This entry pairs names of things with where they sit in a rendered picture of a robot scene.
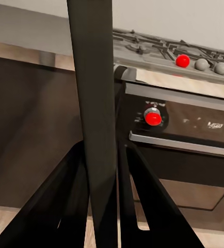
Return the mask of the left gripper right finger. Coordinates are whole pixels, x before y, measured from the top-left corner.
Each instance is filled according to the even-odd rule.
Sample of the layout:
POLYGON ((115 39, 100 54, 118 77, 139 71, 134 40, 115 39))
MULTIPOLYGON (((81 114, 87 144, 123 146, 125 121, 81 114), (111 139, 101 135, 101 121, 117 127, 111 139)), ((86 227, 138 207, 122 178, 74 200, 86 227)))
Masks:
POLYGON ((138 147, 118 138, 121 248, 204 248, 138 147), (149 230, 137 225, 132 174, 149 230))

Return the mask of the poster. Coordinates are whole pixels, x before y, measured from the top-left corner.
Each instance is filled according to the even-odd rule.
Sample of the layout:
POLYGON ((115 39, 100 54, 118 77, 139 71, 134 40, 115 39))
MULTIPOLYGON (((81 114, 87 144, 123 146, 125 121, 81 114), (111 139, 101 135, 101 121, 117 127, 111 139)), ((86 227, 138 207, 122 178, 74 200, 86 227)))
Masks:
POLYGON ((67 0, 96 248, 118 248, 112 0, 67 0))

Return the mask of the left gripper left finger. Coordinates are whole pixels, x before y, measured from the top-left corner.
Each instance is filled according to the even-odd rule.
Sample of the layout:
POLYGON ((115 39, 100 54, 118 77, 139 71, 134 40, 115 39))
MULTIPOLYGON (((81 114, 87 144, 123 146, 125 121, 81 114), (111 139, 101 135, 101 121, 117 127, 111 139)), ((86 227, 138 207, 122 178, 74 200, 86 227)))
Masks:
POLYGON ((81 141, 0 234, 0 248, 84 248, 89 195, 81 141))

